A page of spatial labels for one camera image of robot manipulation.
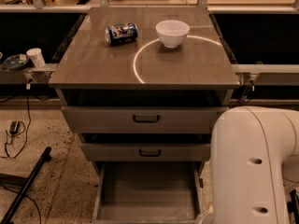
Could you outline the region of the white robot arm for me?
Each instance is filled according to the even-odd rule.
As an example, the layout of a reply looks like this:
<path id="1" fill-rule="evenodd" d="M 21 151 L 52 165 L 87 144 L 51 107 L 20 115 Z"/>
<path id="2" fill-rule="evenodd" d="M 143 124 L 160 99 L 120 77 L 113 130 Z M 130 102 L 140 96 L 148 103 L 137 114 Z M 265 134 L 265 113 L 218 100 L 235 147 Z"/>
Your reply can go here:
<path id="1" fill-rule="evenodd" d="M 298 155 L 299 112 L 239 106 L 211 137 L 212 206 L 195 224 L 290 224 L 282 165 Z"/>

